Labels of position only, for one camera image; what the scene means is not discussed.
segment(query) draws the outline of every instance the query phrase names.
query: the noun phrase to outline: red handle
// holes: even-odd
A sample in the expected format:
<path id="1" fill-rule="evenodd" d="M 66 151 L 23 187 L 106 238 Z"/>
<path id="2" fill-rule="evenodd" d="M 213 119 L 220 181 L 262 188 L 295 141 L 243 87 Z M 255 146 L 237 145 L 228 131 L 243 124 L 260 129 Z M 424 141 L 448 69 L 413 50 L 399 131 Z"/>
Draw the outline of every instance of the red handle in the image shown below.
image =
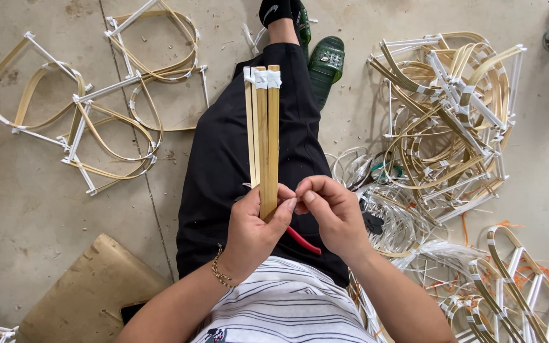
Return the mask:
<path id="1" fill-rule="evenodd" d="M 300 244 L 304 249 L 307 249 L 308 251 L 310 251 L 313 254 L 317 254 L 317 255 L 321 256 L 321 249 L 317 248 L 316 246 L 314 246 L 314 245 L 310 244 L 309 242 L 307 242 L 306 239 L 304 239 L 302 236 L 300 236 L 300 234 L 297 233 L 296 230 L 292 229 L 291 226 L 287 227 L 286 232 L 289 233 L 290 236 L 298 244 Z"/>

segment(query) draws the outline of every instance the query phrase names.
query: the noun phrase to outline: black pants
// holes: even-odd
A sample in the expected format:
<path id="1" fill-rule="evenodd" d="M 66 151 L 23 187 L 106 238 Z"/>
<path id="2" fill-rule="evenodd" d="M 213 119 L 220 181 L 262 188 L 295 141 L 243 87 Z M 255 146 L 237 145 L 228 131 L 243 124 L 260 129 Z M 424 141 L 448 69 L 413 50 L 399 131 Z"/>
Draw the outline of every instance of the black pants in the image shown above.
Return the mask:
<path id="1" fill-rule="evenodd" d="M 317 141 L 321 114 L 302 49 L 291 43 L 268 45 L 260 56 L 237 65 L 233 81 L 198 121 L 179 209 L 179 278 L 211 261 L 218 243 L 225 245 L 234 199 L 249 190 L 242 185 L 251 182 L 242 75 L 246 65 L 281 68 L 279 182 L 294 190 L 307 176 L 331 176 Z M 312 214 L 294 214 L 291 227 L 321 248 L 322 255 L 305 250 L 288 234 L 283 234 L 272 255 L 317 268 L 346 287 L 347 265 L 325 248 Z"/>

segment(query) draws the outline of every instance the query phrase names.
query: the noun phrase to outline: forearm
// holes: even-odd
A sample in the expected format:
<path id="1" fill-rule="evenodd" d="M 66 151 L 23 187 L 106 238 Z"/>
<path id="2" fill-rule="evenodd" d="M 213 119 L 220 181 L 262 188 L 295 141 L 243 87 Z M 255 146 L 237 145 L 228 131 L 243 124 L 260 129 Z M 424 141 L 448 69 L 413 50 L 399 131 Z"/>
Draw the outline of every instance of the forearm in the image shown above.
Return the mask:
<path id="1" fill-rule="evenodd" d="M 395 342 L 456 342 L 437 303 L 376 251 L 347 264 Z"/>
<path id="2" fill-rule="evenodd" d="M 185 342 L 227 291 L 207 263 L 150 300 L 116 343 Z"/>

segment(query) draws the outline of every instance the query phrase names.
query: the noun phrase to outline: black smartphone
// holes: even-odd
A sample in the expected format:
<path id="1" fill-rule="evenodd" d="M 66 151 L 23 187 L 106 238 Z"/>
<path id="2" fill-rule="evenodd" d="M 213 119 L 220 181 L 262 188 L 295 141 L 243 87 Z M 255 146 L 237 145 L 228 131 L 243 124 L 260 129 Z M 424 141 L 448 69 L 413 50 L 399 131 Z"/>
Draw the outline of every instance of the black smartphone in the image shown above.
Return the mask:
<path id="1" fill-rule="evenodd" d="M 131 321 L 132 317 L 139 312 L 139 310 L 145 305 L 149 300 L 140 301 L 138 303 L 122 306 L 120 309 L 120 315 L 122 315 L 122 323 L 124 325 L 128 324 Z"/>

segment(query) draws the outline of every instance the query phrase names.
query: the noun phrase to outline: person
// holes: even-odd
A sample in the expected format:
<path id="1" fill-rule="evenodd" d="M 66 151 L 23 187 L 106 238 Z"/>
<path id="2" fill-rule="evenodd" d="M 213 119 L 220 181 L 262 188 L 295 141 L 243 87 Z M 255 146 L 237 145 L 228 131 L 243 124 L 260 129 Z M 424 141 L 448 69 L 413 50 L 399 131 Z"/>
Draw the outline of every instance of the person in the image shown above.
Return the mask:
<path id="1" fill-rule="evenodd" d="M 373 342 L 344 289 L 349 268 L 395 342 L 456 342 L 437 303 L 372 248 L 357 197 L 331 178 L 292 20 L 300 5 L 263 0 L 270 44 L 237 66 L 196 127 L 179 209 L 180 280 L 141 308 L 118 343 Z M 260 186 L 243 185 L 246 65 L 281 70 L 280 204 L 267 224 L 259 218 Z M 322 254 L 301 247 L 287 226 Z"/>

